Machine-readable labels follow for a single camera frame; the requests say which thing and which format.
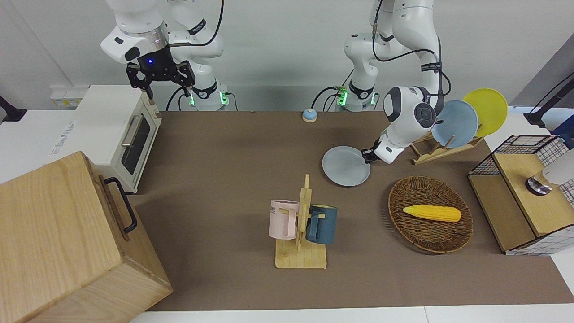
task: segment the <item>pink mug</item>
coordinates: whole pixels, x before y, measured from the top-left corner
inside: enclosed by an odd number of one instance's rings
[[[298,211],[299,202],[272,199],[271,212],[269,214],[269,236],[280,240],[295,239]]]

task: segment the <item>brown tabletop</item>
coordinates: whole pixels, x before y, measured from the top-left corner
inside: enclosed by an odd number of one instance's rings
[[[424,305],[570,303],[550,257],[504,256],[466,178],[486,144],[413,166],[406,150],[371,165],[358,187],[321,169],[330,148],[369,148],[387,125],[380,112],[164,113],[137,195],[130,200],[174,292],[152,310],[306,309]],[[298,199],[311,175],[313,203],[339,208],[326,270],[279,270],[267,235],[269,201]],[[440,179],[472,211],[463,249],[429,255],[398,235],[387,213],[392,185]]]

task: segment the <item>yellow corn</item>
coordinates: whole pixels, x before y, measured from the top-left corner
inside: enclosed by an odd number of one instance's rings
[[[402,209],[417,218],[434,221],[458,222],[460,221],[460,210],[449,206],[434,205],[413,205]]]

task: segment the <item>mug handle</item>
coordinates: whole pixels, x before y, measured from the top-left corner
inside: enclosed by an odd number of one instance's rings
[[[309,237],[311,240],[317,240],[317,234],[319,233],[319,214],[321,211],[313,211],[311,213],[311,224],[309,226]]]
[[[293,209],[289,209],[289,221],[287,222],[287,227],[285,228],[285,236],[289,236],[289,228],[295,227],[295,219],[297,217],[297,212]]]

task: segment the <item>mug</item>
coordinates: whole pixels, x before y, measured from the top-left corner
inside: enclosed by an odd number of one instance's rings
[[[328,205],[311,204],[311,219],[307,222],[305,238],[318,244],[332,244],[335,239],[337,208]]]
[[[269,236],[280,240],[295,239],[297,212],[299,212],[299,202],[272,199],[269,214]]]

